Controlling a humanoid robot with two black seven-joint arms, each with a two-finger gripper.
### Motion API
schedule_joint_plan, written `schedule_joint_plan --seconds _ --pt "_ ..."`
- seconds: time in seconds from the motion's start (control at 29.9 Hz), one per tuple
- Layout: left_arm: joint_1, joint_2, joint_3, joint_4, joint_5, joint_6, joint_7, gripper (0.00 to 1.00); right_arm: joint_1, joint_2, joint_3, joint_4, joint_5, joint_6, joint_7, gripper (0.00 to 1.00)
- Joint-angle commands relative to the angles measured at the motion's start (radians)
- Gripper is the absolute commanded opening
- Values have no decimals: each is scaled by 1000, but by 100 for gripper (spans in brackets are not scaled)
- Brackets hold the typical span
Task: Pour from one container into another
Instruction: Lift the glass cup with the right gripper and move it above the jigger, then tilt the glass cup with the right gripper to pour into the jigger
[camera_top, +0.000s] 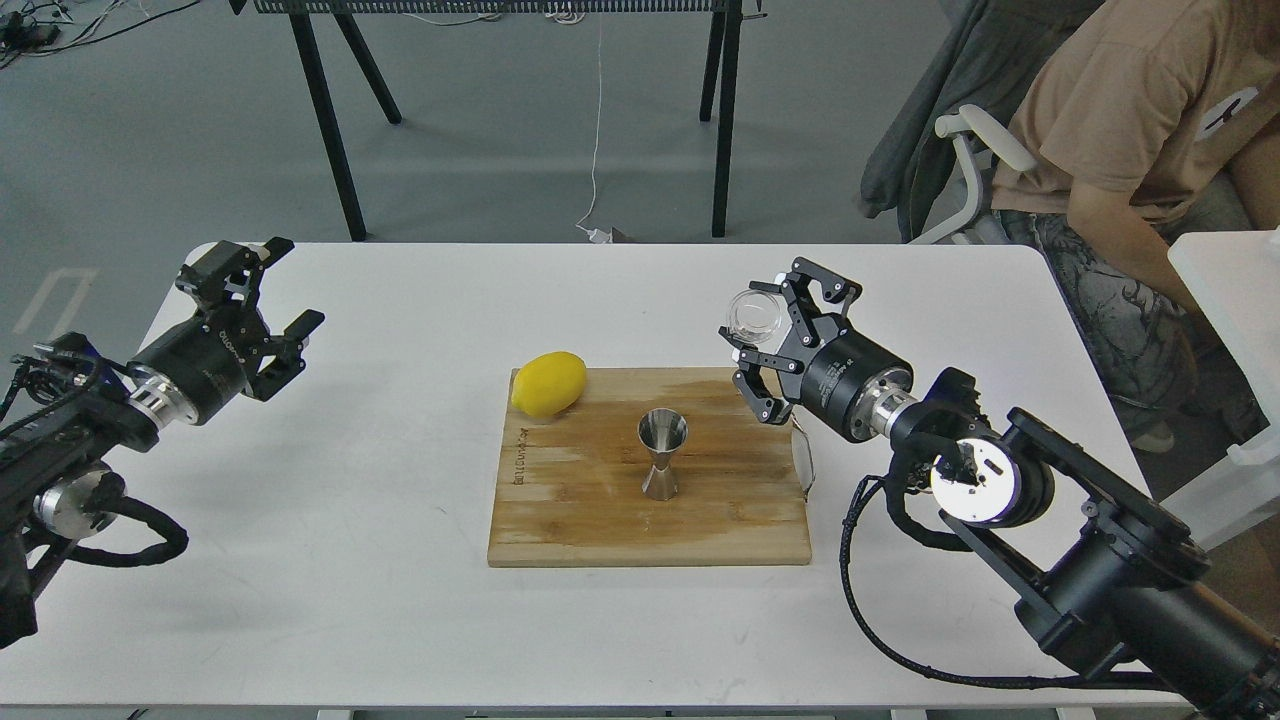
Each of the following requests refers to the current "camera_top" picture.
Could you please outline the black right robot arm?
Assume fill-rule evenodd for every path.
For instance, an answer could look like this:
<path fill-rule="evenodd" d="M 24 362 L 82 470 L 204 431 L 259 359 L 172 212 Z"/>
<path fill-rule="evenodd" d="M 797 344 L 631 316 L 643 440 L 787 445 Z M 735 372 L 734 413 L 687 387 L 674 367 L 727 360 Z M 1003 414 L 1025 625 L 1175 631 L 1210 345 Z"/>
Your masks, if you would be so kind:
<path fill-rule="evenodd" d="M 1078 443 L 1021 407 L 997 430 L 977 380 L 943 368 L 928 391 L 864 332 L 859 283 L 805 258 L 754 281 L 719 329 L 733 382 L 762 421 L 803 407 L 841 438 L 883 438 L 884 473 L 861 479 L 844 519 L 847 606 L 886 657 L 923 676 L 1000 689 L 1169 691 L 1207 719 L 1277 716 L 1277 639 L 1202 582 L 1210 562 L 1188 527 Z M 883 642 L 852 587 L 852 534 L 884 496 L 890 520 L 927 548 L 969 553 L 1016 593 L 1012 611 L 1066 676 L 972 676 Z"/>

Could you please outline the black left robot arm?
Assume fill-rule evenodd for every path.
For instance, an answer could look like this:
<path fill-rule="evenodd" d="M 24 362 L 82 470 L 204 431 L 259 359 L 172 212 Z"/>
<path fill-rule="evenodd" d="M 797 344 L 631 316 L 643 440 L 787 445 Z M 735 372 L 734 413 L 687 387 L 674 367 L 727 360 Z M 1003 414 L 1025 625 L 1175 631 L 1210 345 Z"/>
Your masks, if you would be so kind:
<path fill-rule="evenodd" d="M 129 496 L 105 455 L 146 452 L 169 424 L 202 425 L 237 396 L 268 401 L 305 369 L 302 352 L 325 316 L 306 310 L 274 334 L 259 310 L 266 269 L 293 247 L 282 237 L 215 243 L 175 277 L 193 315 L 128 363 L 106 359 L 78 332 L 14 356 L 3 407 L 19 392 L 38 406 L 3 428 L 4 646 L 38 630 L 36 600 L 64 562 L 142 568 L 186 551 L 186 529 Z"/>

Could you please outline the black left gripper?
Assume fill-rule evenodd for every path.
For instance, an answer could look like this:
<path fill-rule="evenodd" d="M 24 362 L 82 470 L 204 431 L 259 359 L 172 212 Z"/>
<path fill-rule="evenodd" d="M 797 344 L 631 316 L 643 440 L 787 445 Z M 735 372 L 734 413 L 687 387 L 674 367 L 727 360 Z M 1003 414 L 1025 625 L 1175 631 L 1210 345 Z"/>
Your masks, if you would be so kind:
<path fill-rule="evenodd" d="M 183 265 L 175 288 L 196 311 L 128 361 L 137 382 L 129 404 L 157 427 L 198 427 L 236 396 L 266 402 L 300 375 L 302 352 L 325 314 L 307 309 L 282 334 L 269 334 L 257 307 L 265 270 L 293 249 L 283 237 L 261 245 L 221 241 Z"/>

